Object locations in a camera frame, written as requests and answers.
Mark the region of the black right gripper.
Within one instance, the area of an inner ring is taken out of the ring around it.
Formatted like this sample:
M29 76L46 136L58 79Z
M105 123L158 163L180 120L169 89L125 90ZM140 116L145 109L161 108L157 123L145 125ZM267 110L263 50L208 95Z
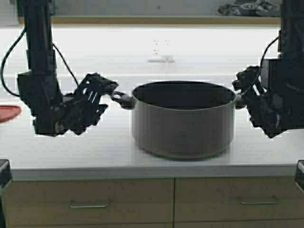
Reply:
M238 72L232 82L237 97L245 97L250 121L255 128L263 130L268 138L274 138L283 132L282 114L284 109L283 97L267 92L261 86L259 66L249 66Z

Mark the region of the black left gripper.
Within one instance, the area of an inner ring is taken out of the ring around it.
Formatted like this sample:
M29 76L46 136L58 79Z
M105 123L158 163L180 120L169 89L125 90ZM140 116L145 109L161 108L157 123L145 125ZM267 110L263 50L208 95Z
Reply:
M98 73L87 74L76 93L64 96L68 101L54 107L51 135L64 135L69 130L81 135L91 125L96 126L108 108L100 104L100 97L111 95L117 87L117 82Z

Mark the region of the right robot base block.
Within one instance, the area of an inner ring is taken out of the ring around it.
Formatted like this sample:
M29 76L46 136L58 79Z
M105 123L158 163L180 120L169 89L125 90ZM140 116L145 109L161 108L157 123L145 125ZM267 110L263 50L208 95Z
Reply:
M297 163L295 182L301 190L304 190L304 161Z

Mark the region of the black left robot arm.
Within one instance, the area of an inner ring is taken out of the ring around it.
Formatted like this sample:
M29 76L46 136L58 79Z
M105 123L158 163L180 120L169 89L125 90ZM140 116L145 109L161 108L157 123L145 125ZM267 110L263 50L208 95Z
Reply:
M18 74L21 101L30 109L36 134L56 137L72 131L81 135L97 125L107 109L104 95L112 95L115 81L98 73L87 74L74 92L62 94L57 79L56 54L52 40L49 3L23 0L29 71Z

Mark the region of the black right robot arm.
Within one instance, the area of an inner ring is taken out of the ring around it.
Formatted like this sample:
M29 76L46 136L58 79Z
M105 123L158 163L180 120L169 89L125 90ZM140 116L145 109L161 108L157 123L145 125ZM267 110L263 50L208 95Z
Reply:
M269 138L304 127L304 2L284 0L280 11L278 57L262 57L232 83L240 91L238 106Z

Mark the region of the left robot base block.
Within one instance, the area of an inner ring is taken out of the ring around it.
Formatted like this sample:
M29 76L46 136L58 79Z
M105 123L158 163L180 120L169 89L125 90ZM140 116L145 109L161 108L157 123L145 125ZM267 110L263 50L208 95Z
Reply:
M11 183L12 174L10 170L9 160L1 159L0 160L0 191L4 189Z

